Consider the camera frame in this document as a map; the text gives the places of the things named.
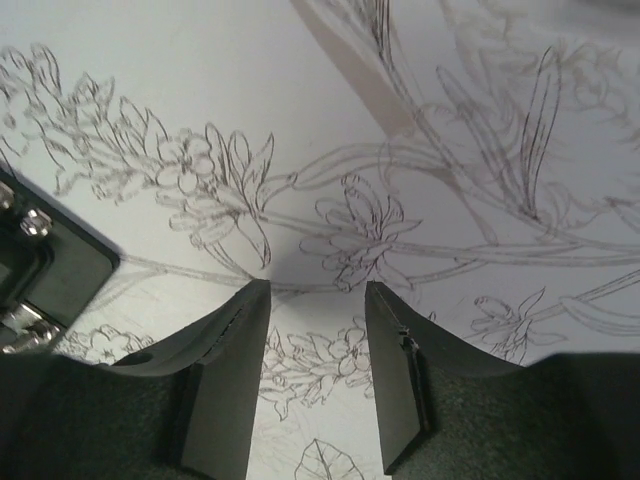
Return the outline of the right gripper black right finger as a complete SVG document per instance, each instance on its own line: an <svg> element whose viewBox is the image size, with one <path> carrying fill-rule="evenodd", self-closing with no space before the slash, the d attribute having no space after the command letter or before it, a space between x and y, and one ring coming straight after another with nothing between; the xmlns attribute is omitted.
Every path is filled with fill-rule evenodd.
<svg viewBox="0 0 640 480"><path fill-rule="evenodd" d="M635 479L639 358L526 367L427 320L380 282L365 321L383 469L395 479Z"/></svg>

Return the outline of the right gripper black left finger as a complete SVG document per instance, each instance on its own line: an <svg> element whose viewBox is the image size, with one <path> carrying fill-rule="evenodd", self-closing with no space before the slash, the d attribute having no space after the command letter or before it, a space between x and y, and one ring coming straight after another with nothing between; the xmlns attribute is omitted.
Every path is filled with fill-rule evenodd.
<svg viewBox="0 0 640 480"><path fill-rule="evenodd" d="M46 351L1 358L5 479L242 479L271 285L112 364Z"/></svg>

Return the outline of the black fuse box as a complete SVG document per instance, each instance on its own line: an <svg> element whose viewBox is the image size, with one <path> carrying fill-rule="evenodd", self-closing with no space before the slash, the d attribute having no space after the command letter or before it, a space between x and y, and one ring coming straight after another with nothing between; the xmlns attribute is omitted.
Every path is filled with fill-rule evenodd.
<svg viewBox="0 0 640 480"><path fill-rule="evenodd" d="M120 265L118 252L1 171L1 352L50 349Z"/></svg>

